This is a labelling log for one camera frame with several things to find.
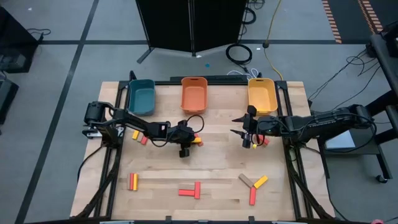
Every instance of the wooden tabletop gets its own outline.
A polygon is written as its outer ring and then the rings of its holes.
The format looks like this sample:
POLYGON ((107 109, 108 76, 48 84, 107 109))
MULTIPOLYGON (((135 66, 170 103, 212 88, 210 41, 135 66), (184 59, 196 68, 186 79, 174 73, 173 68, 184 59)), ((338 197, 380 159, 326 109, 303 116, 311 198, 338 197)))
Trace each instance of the wooden tabletop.
MULTIPOLYGON (((99 100, 114 104, 117 87, 118 82, 104 82, 99 100)), ((288 87, 293 114, 308 116, 310 110, 303 83, 288 82, 288 87)), ((181 86, 156 86, 155 92, 155 113, 143 117, 146 121, 170 121, 174 126, 188 118, 180 109, 181 86)), ((241 146, 242 139, 230 131, 242 130, 241 123, 231 120, 242 117, 247 106, 247 86, 209 86, 208 108, 203 114, 205 128, 199 133, 204 146, 192 146, 190 157, 184 159, 178 156, 179 145, 158 148, 148 142, 142 146, 131 139, 133 130, 127 129, 112 219, 164 220, 166 215, 171 215, 173 220, 248 220, 252 215, 256 220, 294 220, 281 138, 269 138, 271 142, 267 147, 245 149, 241 146), (127 175, 131 172, 139 174, 136 192, 127 190, 127 175), (249 188, 238 179, 240 173, 254 182, 263 175, 269 178, 257 190, 255 206, 249 205, 249 188), (179 189, 193 189, 195 181, 201 182, 199 200, 178 196, 179 189)), ((189 126, 200 129, 200 119, 192 118, 189 126)), ((88 140, 85 156, 100 143, 100 139, 88 140)), ((318 149, 314 139, 307 146, 318 149)), ((334 216, 320 155, 306 149, 301 152, 309 190, 334 216)), ((104 155, 105 149, 82 168, 71 215, 79 213, 98 189, 104 155)), ((305 217, 298 187, 297 192, 305 217)), ((107 200, 108 191, 104 195, 102 215, 107 200)))

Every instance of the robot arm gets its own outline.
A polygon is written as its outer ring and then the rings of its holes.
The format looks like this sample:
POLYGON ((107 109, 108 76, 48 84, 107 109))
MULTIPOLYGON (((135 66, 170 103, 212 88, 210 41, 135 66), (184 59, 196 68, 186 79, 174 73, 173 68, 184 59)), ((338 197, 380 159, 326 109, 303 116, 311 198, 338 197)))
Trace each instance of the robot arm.
POLYGON ((178 125, 174 127, 170 127, 170 122, 168 121, 149 123, 129 114, 127 110, 115 108, 110 103, 99 101, 88 104, 84 122, 92 128, 83 130, 85 136, 97 129, 102 134, 103 142, 113 147, 120 145, 122 141, 119 138, 119 131, 116 125, 126 125, 129 128, 138 130, 152 141, 181 144, 180 157, 189 156, 187 148, 195 140, 195 133, 192 128, 187 126, 187 120, 178 122, 178 125), (107 109, 112 117, 110 120, 105 118, 107 109))
POLYGON ((232 130, 243 138, 243 147, 250 148, 252 135, 282 136, 290 138, 293 145, 306 143, 319 135, 333 138, 351 128, 366 129, 372 125, 372 117, 365 107, 352 105, 313 116, 261 116, 254 119, 256 109, 248 106, 248 113, 233 120, 242 122, 246 133, 232 130))

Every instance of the teal bin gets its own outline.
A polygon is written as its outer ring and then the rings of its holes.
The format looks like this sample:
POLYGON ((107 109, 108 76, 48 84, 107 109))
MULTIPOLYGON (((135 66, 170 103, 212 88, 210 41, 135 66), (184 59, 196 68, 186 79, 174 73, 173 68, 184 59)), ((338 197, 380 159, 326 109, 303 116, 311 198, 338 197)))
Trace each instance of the teal bin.
POLYGON ((129 111, 139 116, 150 116, 155 111, 155 82, 133 80, 129 83, 129 111))

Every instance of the yellow cable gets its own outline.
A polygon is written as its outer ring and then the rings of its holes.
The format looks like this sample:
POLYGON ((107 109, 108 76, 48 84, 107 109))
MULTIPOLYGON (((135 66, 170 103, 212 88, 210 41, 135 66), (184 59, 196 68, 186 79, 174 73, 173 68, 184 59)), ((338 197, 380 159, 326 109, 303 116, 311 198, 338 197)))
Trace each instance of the yellow cable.
MULTIPOLYGON (((278 11, 278 8, 279 8, 281 2, 282 2, 282 0, 279 0, 278 5, 276 6, 276 9, 275 9, 274 15, 272 15, 271 24, 269 25, 269 30, 268 30, 268 36, 267 36, 266 43, 268 43, 269 36, 271 35, 271 29, 272 29, 272 25, 273 25, 273 23, 274 23, 274 18, 275 18, 276 12, 278 11)), ((267 59, 267 61, 269 62, 269 65, 272 67, 273 71, 275 71, 276 73, 278 73, 280 79, 283 80, 283 79, 284 79, 283 75, 278 71, 278 69, 276 69, 276 68, 274 67, 274 65, 272 64, 272 62, 269 60, 265 48, 264 48, 264 55, 266 56, 266 59, 267 59)))

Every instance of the yellow bin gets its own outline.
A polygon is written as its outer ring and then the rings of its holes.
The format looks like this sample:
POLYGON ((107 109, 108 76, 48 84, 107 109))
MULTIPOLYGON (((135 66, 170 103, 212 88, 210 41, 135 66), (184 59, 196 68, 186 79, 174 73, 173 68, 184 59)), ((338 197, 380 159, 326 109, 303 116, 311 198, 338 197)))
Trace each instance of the yellow bin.
POLYGON ((275 83, 269 78, 252 78, 248 83, 249 105, 257 109, 257 116, 267 115, 278 109, 275 83))

